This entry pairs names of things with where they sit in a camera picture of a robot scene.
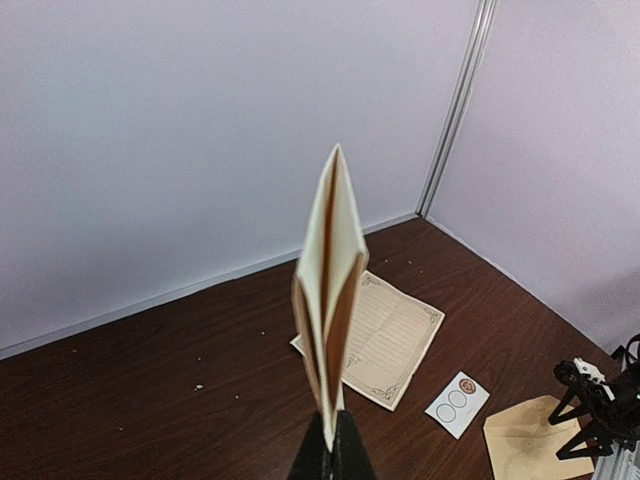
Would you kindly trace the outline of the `cream letter paper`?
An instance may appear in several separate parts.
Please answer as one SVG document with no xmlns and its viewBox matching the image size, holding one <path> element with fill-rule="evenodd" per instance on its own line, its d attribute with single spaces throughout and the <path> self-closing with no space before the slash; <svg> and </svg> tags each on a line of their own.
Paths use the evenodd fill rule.
<svg viewBox="0 0 640 480">
<path fill-rule="evenodd" d="M 343 356 L 342 383 L 393 411 L 445 314 L 365 271 Z"/>
<path fill-rule="evenodd" d="M 368 258 L 344 152 L 337 144 L 318 181 L 291 290 L 306 375 L 328 450 L 344 409 L 348 332 Z"/>
</svg>

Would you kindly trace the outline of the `right aluminium frame post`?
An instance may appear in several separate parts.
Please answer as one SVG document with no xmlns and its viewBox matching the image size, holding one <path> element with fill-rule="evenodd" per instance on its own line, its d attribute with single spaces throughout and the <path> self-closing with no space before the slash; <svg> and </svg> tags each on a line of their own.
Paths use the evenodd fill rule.
<svg viewBox="0 0 640 480">
<path fill-rule="evenodd" d="M 463 123 L 466 108 L 472 95 L 474 79 L 484 57 L 497 6 L 498 1 L 496 0 L 478 2 L 454 91 L 417 205 L 416 214 L 423 219 L 429 215 Z"/>
</svg>

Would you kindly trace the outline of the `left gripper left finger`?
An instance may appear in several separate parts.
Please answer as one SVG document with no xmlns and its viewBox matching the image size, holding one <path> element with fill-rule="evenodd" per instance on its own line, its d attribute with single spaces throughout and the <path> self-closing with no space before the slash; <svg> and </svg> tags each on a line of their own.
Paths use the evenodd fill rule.
<svg viewBox="0 0 640 480">
<path fill-rule="evenodd" d="M 327 449 L 321 415 L 316 412 L 293 461 L 288 480 L 329 480 L 332 456 Z"/>
</svg>

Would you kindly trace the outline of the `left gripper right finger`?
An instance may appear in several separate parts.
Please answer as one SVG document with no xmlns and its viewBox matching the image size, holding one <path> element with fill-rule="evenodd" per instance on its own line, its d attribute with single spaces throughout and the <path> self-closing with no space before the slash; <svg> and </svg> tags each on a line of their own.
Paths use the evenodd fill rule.
<svg viewBox="0 0 640 480">
<path fill-rule="evenodd" d="M 340 410 L 332 452 L 332 479 L 375 480 L 376 473 L 350 412 Z"/>
</svg>

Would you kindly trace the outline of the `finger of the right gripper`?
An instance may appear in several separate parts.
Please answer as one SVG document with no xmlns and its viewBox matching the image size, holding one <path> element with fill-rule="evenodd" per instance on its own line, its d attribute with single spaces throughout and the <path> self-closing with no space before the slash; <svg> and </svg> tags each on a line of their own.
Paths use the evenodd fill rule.
<svg viewBox="0 0 640 480">
<path fill-rule="evenodd" d="M 599 458 L 610 455 L 610 436 L 596 424 L 588 424 L 557 452 L 559 460 Z"/>
<path fill-rule="evenodd" d="M 548 417 L 550 425 L 558 425 L 590 413 L 589 381 L 573 361 L 563 360 L 554 367 L 555 378 L 566 392 Z"/>
</svg>

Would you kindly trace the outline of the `white sticker sheet with seal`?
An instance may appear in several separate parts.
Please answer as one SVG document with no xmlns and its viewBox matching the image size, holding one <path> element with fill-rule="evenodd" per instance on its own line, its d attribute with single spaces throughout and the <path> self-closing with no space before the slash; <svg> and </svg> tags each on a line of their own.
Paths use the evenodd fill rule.
<svg viewBox="0 0 640 480">
<path fill-rule="evenodd" d="M 425 414 L 459 440 L 490 394 L 476 380 L 460 371 L 426 408 Z"/>
</svg>

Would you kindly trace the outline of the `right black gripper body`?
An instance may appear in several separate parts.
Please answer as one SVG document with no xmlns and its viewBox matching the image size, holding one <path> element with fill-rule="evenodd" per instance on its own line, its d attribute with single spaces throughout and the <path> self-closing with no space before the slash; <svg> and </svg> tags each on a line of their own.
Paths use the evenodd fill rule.
<svg viewBox="0 0 640 480">
<path fill-rule="evenodd" d="M 616 378 L 603 384 L 589 381 L 588 424 L 598 425 L 610 436 L 610 450 L 614 443 L 635 450 L 639 442 L 639 345 L 619 346 L 613 359 L 621 366 Z"/>
</svg>

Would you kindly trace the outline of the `brown kraft envelope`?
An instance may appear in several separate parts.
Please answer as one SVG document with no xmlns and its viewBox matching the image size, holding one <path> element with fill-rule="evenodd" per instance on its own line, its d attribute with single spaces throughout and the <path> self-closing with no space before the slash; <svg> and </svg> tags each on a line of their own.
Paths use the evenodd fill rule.
<svg viewBox="0 0 640 480">
<path fill-rule="evenodd" d="M 594 472 L 589 457 L 557 458 L 557 451 L 581 431 L 576 419 L 548 422 L 558 404 L 544 395 L 487 417 L 483 432 L 494 479 L 574 479 Z"/>
</svg>

